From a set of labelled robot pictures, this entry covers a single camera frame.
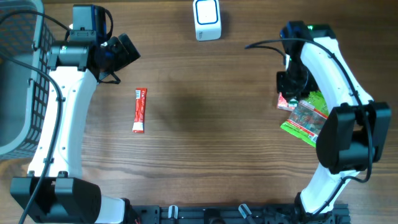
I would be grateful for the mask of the orange tissue pack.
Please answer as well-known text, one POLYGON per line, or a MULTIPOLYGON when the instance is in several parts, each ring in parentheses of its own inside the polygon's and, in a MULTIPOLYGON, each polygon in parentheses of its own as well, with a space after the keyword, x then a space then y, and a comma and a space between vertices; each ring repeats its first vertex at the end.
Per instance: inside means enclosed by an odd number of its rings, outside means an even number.
POLYGON ((277 108, 278 109, 286 110, 286 111, 293 111, 296 107, 289 106, 288 101, 282 96, 282 93, 279 93, 278 100, 277 100, 277 108))

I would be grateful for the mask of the green snack bag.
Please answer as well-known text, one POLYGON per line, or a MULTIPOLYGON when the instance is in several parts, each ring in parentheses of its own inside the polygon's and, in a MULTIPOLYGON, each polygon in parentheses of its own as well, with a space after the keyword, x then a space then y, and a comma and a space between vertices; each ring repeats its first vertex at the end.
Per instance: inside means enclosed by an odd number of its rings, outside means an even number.
POLYGON ((329 115, 326 101, 320 91, 313 91, 307 98, 295 102, 296 107, 280 128, 315 147, 329 115))

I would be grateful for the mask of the red white box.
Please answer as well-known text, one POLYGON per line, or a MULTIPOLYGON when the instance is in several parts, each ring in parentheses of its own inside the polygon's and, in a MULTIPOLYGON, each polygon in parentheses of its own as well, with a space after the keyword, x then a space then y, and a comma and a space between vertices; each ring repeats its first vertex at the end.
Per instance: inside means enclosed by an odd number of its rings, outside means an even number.
POLYGON ((132 131, 134 133, 144 133, 144 118, 146 110, 146 88, 136 89, 136 110, 132 131))

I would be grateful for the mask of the green white box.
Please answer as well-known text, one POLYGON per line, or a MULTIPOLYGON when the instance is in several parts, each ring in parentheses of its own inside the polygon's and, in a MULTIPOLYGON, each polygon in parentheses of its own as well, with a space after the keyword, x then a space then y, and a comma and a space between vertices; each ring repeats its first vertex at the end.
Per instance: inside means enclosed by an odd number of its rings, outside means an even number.
POLYGON ((296 107, 298 103, 299 102, 295 98, 292 98, 291 100, 288 101, 288 105, 291 107, 296 107))

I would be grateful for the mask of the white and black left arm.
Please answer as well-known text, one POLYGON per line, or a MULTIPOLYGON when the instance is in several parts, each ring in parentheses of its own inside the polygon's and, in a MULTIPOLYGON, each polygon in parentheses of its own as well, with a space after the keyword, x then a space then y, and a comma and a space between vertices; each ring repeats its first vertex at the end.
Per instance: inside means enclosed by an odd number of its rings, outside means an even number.
POLYGON ((139 58, 126 34, 113 35, 111 13, 94 4, 73 7, 73 25, 53 42, 45 77, 49 96, 39 146, 26 177, 12 179, 10 193, 37 223, 135 223, 126 198, 101 193, 81 177, 81 144, 88 107, 100 75, 139 58))

